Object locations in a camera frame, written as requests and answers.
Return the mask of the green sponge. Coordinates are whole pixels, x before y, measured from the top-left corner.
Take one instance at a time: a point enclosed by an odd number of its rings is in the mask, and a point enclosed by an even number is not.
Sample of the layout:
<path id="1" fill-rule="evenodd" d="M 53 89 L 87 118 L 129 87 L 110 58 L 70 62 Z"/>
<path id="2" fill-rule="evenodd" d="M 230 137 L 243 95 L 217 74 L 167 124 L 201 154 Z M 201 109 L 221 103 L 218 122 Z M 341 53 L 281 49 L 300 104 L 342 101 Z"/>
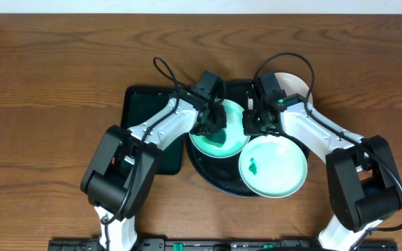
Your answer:
<path id="1" fill-rule="evenodd" d="M 226 142 L 226 131 L 225 129 L 221 129 L 218 132 L 203 135 L 202 141 L 205 144 L 221 148 Z"/>

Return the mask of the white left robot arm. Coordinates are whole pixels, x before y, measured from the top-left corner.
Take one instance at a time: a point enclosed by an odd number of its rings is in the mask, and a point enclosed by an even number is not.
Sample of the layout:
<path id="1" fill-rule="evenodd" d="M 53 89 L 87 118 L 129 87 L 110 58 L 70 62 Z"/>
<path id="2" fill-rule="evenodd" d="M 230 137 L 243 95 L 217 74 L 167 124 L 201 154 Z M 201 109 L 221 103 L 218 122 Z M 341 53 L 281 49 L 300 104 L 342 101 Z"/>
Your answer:
<path id="1" fill-rule="evenodd" d="M 132 250 L 142 208 L 163 152 L 188 132 L 225 127 L 226 92 L 194 86 L 173 91 L 158 111 L 129 128 L 110 126 L 85 171 L 80 189 L 99 216 L 103 250 Z"/>

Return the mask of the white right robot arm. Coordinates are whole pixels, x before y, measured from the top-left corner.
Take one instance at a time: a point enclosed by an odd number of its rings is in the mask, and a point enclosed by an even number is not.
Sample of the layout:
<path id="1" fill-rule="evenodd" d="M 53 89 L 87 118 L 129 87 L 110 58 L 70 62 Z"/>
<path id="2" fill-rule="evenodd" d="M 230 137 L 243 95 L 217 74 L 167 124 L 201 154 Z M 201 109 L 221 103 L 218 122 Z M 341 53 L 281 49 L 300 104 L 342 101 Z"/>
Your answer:
<path id="1" fill-rule="evenodd" d="M 326 250 L 354 250 L 402 209 L 402 183 L 388 142 L 349 132 L 315 110 L 308 98 L 280 91 L 248 99 L 244 133 L 297 140 L 327 166 L 334 216 L 318 237 Z M 402 223 L 392 231 L 402 229 Z"/>

